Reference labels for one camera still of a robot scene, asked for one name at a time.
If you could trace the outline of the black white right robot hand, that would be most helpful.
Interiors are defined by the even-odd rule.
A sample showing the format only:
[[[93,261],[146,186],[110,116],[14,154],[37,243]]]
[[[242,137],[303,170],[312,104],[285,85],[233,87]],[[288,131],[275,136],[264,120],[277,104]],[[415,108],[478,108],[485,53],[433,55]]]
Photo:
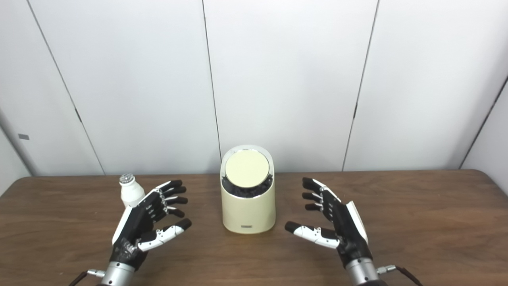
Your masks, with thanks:
[[[335,249],[346,267],[358,259],[373,259],[368,245],[368,237],[362,219],[353,201],[343,203],[324,183],[313,178],[303,177],[303,199],[307,211],[319,211],[333,225],[333,229],[307,226],[288,221],[285,230],[300,238],[327,248]]]

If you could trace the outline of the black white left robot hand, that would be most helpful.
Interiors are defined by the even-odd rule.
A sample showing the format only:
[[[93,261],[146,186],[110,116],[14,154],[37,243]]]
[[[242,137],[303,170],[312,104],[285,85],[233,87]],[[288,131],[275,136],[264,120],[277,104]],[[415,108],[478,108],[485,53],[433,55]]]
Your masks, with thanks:
[[[179,197],[186,192],[182,180],[171,180],[151,190],[134,207],[127,207],[122,214],[112,238],[110,262],[125,264],[138,271],[144,263],[148,252],[192,226],[192,221],[185,218],[185,213],[174,204],[186,204],[188,199]],[[172,226],[155,229],[154,225],[167,215],[181,218]]]

